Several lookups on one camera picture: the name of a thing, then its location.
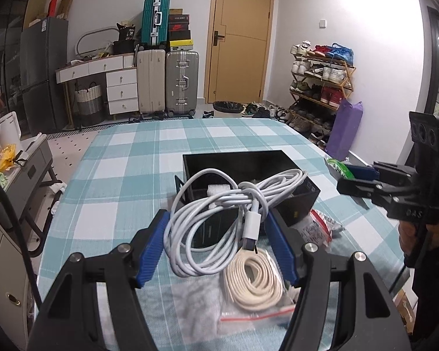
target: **white cable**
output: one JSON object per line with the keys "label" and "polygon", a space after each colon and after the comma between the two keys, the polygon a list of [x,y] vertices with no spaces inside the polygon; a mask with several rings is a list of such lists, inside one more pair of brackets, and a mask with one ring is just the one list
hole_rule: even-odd
{"label": "white cable", "polygon": [[[283,294],[278,268],[261,249],[255,252],[239,250],[223,271],[226,292],[237,306],[247,311],[261,311],[275,306]],[[246,274],[249,266],[254,274],[251,282]]]}
{"label": "white cable", "polygon": [[[176,207],[188,187],[200,176],[214,173],[223,177],[232,190],[220,192],[212,197],[198,199],[186,204],[178,211]],[[212,275],[221,272],[233,260],[242,238],[242,218],[248,211],[261,214],[261,222],[272,208],[303,183],[307,172],[291,169],[278,173],[258,184],[242,182],[239,185],[226,173],[217,169],[204,169],[192,176],[179,190],[171,207],[171,216],[164,231],[164,249],[169,257],[172,271],[179,277]],[[208,208],[210,203],[216,206]],[[213,214],[229,209],[239,208],[239,214],[221,240],[210,247],[192,248],[192,240],[197,229]],[[185,257],[181,257],[181,248],[185,248]],[[209,252],[207,257],[196,262],[193,252]]]}

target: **blue sneaker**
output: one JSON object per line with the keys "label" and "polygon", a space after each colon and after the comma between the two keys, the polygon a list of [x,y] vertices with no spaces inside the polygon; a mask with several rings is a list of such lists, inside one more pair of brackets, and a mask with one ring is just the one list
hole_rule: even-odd
{"label": "blue sneaker", "polygon": [[326,56],[345,61],[349,66],[352,66],[354,62],[353,50],[346,48],[345,46],[341,46],[336,42],[332,45],[332,50],[327,53]]}

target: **refrigerator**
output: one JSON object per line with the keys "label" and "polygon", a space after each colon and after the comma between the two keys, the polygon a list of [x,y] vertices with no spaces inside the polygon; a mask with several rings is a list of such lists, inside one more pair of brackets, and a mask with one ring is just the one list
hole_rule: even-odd
{"label": "refrigerator", "polygon": [[67,63],[68,21],[47,17],[21,33],[20,74],[24,110],[33,136],[68,124],[63,86],[55,70]]}

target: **drawer knob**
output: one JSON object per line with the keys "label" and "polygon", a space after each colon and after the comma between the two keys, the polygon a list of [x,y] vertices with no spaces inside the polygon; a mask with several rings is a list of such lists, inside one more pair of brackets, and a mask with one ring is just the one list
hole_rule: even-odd
{"label": "drawer knob", "polygon": [[12,304],[15,304],[16,306],[21,306],[21,301],[17,299],[14,295],[7,293],[6,296]]}

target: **white appliance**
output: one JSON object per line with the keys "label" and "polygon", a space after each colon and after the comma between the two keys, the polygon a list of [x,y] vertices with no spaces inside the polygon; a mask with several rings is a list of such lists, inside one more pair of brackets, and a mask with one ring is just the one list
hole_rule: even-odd
{"label": "white appliance", "polygon": [[21,129],[14,111],[0,118],[0,146],[3,149],[10,144],[16,144],[16,154],[23,150]]}

